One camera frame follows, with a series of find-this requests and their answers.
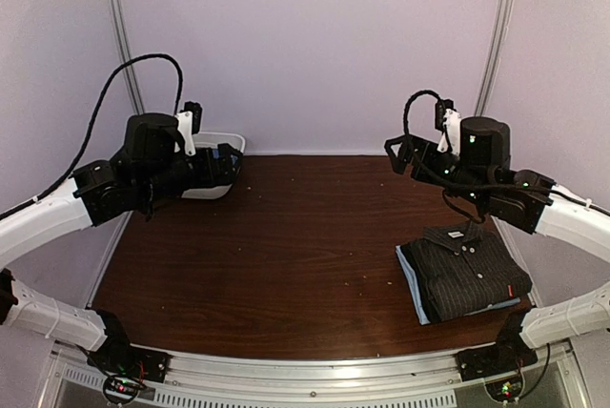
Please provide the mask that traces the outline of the dark pinstriped long sleeve shirt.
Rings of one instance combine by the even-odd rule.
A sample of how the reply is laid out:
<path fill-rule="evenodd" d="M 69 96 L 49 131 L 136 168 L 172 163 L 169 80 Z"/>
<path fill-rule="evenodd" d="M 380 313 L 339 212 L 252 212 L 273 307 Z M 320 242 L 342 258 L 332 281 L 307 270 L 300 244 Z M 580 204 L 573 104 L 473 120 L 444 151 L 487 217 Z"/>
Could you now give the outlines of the dark pinstriped long sleeve shirt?
<path fill-rule="evenodd" d="M 472 222 L 427 227 L 422 237 L 399 246 L 406 247 L 422 296 L 444 322 L 522 300 L 533 286 L 499 236 Z"/>

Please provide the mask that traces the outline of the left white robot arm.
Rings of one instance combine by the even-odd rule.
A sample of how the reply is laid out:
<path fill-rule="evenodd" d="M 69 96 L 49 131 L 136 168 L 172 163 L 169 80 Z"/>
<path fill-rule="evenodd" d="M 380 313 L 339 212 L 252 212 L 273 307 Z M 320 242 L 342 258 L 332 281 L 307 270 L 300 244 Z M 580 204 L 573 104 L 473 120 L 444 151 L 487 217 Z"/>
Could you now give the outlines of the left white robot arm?
<path fill-rule="evenodd" d="M 122 214 L 153 215 L 166 198 L 217 199 L 235 183 L 246 148 L 236 133 L 201 132 L 197 109 L 129 118 L 122 147 L 87 164 L 40 198 L 1 217 L 1 323 L 87 351 L 97 350 L 117 374 L 137 354 L 110 314 L 42 295 L 16 280 L 9 265 L 55 239 L 98 227 Z"/>

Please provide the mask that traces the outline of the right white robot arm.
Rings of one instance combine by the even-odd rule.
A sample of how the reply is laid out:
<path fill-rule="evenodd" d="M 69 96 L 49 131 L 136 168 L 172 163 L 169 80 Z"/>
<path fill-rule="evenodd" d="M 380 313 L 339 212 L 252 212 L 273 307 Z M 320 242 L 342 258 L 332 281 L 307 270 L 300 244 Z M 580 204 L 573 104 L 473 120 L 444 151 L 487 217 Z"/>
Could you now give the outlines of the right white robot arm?
<path fill-rule="evenodd" d="M 404 133 L 384 143 L 395 173 L 436 185 L 474 205 L 475 218 L 493 216 L 528 234 L 564 241 L 602 260 L 609 258 L 609 213 L 554 179 L 510 168 L 510 129 L 484 116 L 448 111 L 435 143 Z M 609 326 L 609 286 L 522 315 L 512 335 L 489 350 L 489 363 L 510 370 L 537 349 Z"/>

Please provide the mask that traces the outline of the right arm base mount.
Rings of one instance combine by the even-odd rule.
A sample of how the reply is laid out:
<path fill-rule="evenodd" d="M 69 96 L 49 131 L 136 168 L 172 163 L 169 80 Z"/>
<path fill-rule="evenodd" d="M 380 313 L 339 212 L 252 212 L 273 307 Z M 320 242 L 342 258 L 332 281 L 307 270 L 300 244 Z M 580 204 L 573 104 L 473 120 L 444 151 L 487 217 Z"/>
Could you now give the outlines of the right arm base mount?
<path fill-rule="evenodd" d="M 538 355 L 529 348 L 516 350 L 494 344 L 460 351 L 456 361 L 463 382 L 481 379 L 493 401 L 509 403 L 524 393 L 523 370 L 536 364 Z"/>

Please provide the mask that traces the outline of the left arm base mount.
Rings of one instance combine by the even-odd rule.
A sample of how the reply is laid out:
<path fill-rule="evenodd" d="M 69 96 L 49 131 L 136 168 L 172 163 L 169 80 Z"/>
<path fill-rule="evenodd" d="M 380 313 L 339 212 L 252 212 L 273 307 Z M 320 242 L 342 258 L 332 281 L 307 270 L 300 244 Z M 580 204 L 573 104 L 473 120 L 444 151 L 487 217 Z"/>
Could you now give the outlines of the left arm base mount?
<path fill-rule="evenodd" d="M 80 349 L 87 364 L 104 377 L 101 393 L 113 406 L 125 406 L 138 398 L 151 398 L 152 383 L 163 383 L 169 370 L 168 353 L 130 346 L 120 357 L 110 351 Z"/>

